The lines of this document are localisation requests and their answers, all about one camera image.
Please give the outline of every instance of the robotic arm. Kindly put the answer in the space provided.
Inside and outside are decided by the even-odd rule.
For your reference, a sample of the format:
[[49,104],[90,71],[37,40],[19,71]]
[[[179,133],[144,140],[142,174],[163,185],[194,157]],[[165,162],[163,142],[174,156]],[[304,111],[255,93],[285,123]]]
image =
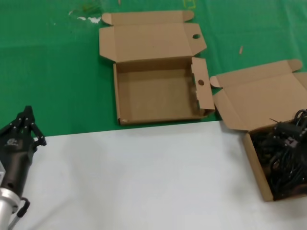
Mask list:
[[[15,120],[0,129],[0,230],[13,229],[26,213],[30,202],[22,195],[27,174],[37,147],[46,144],[44,135],[35,124],[30,106],[26,106]],[[25,204],[17,212],[21,200]],[[9,224],[15,212],[17,215]]]

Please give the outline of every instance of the cardboard box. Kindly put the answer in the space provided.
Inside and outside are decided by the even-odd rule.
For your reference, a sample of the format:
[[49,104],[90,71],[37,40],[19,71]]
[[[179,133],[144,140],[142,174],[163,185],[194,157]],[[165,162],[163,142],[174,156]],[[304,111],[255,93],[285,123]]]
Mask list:
[[247,131],[243,143],[265,201],[275,197],[250,134],[275,126],[271,119],[291,121],[298,110],[307,108],[307,73],[293,73],[301,68],[300,60],[285,60],[210,78],[213,87],[223,88],[213,100],[226,126]]
[[105,13],[100,55],[115,61],[119,123],[201,119],[214,112],[206,48],[192,11]]

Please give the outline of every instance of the box hole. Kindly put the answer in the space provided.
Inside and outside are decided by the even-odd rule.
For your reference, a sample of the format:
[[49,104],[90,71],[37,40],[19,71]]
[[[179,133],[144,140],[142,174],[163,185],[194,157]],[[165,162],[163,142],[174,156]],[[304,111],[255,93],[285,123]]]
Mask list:
[[200,36],[199,34],[194,34],[194,35],[193,35],[193,38],[194,38],[194,39],[199,39],[200,37],[201,37],[201,36]]
[[205,83],[203,82],[203,80],[198,80],[198,84],[199,85],[204,85]]

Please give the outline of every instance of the metal cylinder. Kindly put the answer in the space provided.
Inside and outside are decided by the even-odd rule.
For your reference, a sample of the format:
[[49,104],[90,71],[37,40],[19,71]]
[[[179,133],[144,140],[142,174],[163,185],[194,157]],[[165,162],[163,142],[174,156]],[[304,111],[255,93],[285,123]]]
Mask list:
[[19,196],[6,188],[0,188],[0,230],[7,230],[12,213],[20,203]]
[[12,205],[7,200],[0,200],[0,230],[8,229],[12,212]]

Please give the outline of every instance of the logo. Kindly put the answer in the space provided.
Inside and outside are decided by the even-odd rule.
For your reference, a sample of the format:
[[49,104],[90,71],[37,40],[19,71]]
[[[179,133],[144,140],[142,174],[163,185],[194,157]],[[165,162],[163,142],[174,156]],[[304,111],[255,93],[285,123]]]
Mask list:
[[18,140],[16,140],[15,138],[11,138],[6,142],[6,145],[9,146],[18,146]]

